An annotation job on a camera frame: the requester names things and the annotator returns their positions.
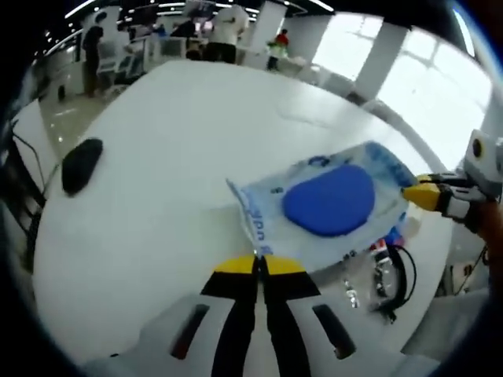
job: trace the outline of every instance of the person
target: person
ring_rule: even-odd
[[[276,38],[269,44],[271,49],[280,49],[281,51],[285,51],[288,47],[290,41],[286,36],[288,33],[287,29],[281,30],[281,33],[276,36]],[[277,71],[277,57],[270,56],[267,61],[267,70],[268,71]]]
[[[237,39],[248,25],[248,14],[240,6],[221,9],[213,19],[213,31],[208,39],[204,59],[235,64]]]
[[[199,42],[190,41],[185,57],[189,60],[201,60],[201,47]]]
[[[174,26],[171,37],[192,38],[196,34],[196,23],[191,18],[178,27]]]
[[[94,97],[97,89],[97,68],[100,65],[100,57],[97,53],[97,45],[103,38],[103,28],[100,24],[107,18],[107,13],[103,12],[96,16],[93,25],[86,33],[83,40],[83,49],[86,52],[84,63],[84,92],[88,97]]]

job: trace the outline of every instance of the window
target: window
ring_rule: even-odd
[[[372,49],[382,18],[338,13],[329,22],[313,63],[355,80]]]
[[[433,64],[481,107],[487,106],[491,91],[489,76],[461,51],[441,42]]]
[[[463,158],[482,125],[491,82],[471,58],[432,35],[413,30],[377,97],[400,114],[447,169]]]
[[[409,32],[403,45],[405,51],[411,54],[430,60],[437,44],[436,37],[419,29]]]

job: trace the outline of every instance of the wall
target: wall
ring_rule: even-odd
[[[373,99],[379,93],[407,36],[407,29],[383,23],[355,85],[359,95]]]
[[[288,55],[313,60],[331,18],[332,16],[287,18],[283,27],[288,29],[290,39]]]

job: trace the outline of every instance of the white pillar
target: white pillar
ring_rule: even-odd
[[[255,30],[251,36],[250,49],[262,51],[267,43],[274,39],[286,14],[286,6],[275,2],[264,2],[259,18],[255,22]]]
[[[372,100],[379,93],[400,53],[407,31],[404,27],[383,23],[355,81],[356,92],[366,100]]]
[[[286,6],[274,2],[264,2],[255,29],[250,38],[250,46],[244,57],[243,65],[257,69],[266,69],[269,57],[265,54],[267,43],[276,37],[286,14]]]

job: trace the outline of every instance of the white shirt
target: white shirt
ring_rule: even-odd
[[[248,14],[238,5],[221,9],[213,19],[213,32],[209,42],[236,45],[240,31],[248,28]]]

